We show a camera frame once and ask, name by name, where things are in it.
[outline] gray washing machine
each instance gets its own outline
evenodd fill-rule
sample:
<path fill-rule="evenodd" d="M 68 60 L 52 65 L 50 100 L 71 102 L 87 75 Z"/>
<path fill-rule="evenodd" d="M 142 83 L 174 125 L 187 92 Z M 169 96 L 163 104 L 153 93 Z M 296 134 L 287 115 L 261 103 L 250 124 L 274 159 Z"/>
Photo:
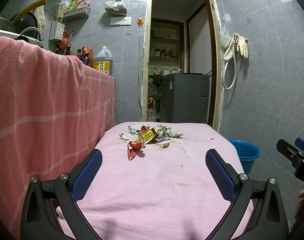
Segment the gray washing machine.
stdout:
<path fill-rule="evenodd" d="M 174 73 L 163 76 L 160 122 L 202 123 L 210 94 L 209 76 Z"/>

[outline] bucket rim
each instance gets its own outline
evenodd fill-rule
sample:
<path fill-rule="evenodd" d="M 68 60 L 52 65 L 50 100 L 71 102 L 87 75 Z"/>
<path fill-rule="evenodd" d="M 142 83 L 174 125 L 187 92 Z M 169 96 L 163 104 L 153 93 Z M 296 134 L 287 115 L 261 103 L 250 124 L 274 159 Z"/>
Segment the bucket rim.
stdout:
<path fill-rule="evenodd" d="M 254 150 L 256 151 L 257 154 L 256 154 L 255 156 L 251 156 L 251 157 L 241 157 L 241 156 L 239 156 L 239 159 L 240 159 L 241 161 L 252 161 L 252 160 L 255 160 L 255 159 L 257 159 L 257 158 L 260 156 L 260 154 L 261 154 L 260 149 L 259 149 L 257 146 L 255 146 L 254 144 L 252 144 L 252 143 L 245 142 L 245 141 L 240 141 L 240 140 L 235 140 L 235 139 L 228 139 L 228 141 L 229 141 L 230 143 L 239 143 L 239 144 L 246 145 L 246 146 L 251 147 L 252 149 L 254 149 Z"/>

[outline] green box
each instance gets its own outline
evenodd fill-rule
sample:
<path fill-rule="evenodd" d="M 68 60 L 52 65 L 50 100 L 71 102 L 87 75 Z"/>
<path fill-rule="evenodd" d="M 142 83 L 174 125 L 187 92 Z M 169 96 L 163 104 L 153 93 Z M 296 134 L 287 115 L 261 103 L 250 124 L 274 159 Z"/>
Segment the green box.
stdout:
<path fill-rule="evenodd" d="M 153 76 L 154 75 L 154 68 L 149 68 L 149 76 Z"/>

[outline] pink tablecloth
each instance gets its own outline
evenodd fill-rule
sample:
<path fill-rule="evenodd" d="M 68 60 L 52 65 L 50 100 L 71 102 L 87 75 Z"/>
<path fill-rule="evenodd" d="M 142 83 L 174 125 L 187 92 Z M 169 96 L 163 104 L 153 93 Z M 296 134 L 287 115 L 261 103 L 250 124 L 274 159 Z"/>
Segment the pink tablecloth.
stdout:
<path fill-rule="evenodd" d="M 236 149 L 206 124 L 165 124 L 183 138 L 171 138 L 166 149 L 147 145 L 129 161 L 119 133 L 143 124 L 156 123 L 126 122 L 105 133 L 96 146 L 103 164 L 78 206 L 103 240 L 204 240 L 230 205 L 205 165 L 205 153 L 215 148 L 243 173 Z M 250 202 L 234 237 L 243 232 L 252 209 Z M 57 212 L 65 233 L 73 236 Z"/>
<path fill-rule="evenodd" d="M 28 183 L 70 172 L 115 125 L 114 78 L 0 37 L 0 218 L 18 238 Z"/>

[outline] faucet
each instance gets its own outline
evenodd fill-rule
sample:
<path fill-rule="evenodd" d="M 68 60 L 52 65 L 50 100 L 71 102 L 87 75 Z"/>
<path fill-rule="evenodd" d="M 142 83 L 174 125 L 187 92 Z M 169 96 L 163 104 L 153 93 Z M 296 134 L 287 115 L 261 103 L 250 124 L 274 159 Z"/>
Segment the faucet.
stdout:
<path fill-rule="evenodd" d="M 39 41 L 43 40 L 42 32 L 38 28 L 36 28 L 36 27 L 28 27 L 28 28 L 22 30 L 20 34 L 24 34 L 24 33 L 28 32 L 28 31 L 36 31 L 37 34 L 39 35 Z"/>

